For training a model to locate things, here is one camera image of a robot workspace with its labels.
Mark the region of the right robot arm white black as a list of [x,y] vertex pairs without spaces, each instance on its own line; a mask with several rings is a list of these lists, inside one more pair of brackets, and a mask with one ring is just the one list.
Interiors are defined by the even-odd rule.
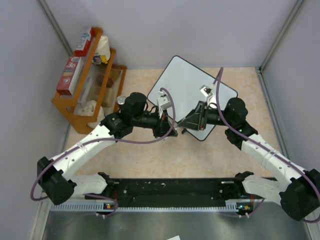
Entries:
[[304,220],[320,207],[320,173],[316,169],[305,170],[271,147],[247,122],[247,114],[244,101],[238,97],[231,98],[224,110],[199,101],[178,126],[194,131],[202,131],[207,125],[226,126],[229,142],[274,176],[269,180],[249,171],[238,173],[234,194],[239,198],[260,196],[279,205],[293,220]]

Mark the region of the white whiteboard black frame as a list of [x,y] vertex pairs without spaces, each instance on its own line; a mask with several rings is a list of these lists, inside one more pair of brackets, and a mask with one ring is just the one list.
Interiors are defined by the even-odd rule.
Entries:
[[[199,101],[206,101],[206,97],[201,93],[200,88],[209,86],[215,81],[215,78],[192,63],[186,61],[180,56],[174,56],[150,92],[147,99],[154,105],[157,105],[157,99],[160,96],[160,88],[165,88],[172,96],[175,106],[175,121],[182,120]],[[219,85],[219,104],[221,110],[224,110],[227,102],[231,98],[238,96],[238,92],[223,82]],[[204,141],[214,129],[214,125],[206,126],[203,131],[187,130],[198,141]]]

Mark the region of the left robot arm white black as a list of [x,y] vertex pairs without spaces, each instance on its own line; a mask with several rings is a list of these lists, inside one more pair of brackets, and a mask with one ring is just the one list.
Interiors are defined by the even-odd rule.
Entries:
[[52,157],[42,157],[37,162],[37,178],[34,182],[39,185],[46,198],[54,205],[60,205],[77,195],[98,194],[109,198],[114,187],[104,173],[89,176],[74,174],[100,151],[111,145],[131,143],[124,137],[131,134],[135,127],[151,129],[154,140],[140,141],[148,145],[160,142],[166,137],[176,137],[174,122],[168,120],[167,109],[175,109],[172,96],[167,89],[161,88],[155,112],[148,110],[147,97],[140,92],[133,92],[128,97],[118,96],[116,104],[119,109],[105,118],[82,140],[68,150]]

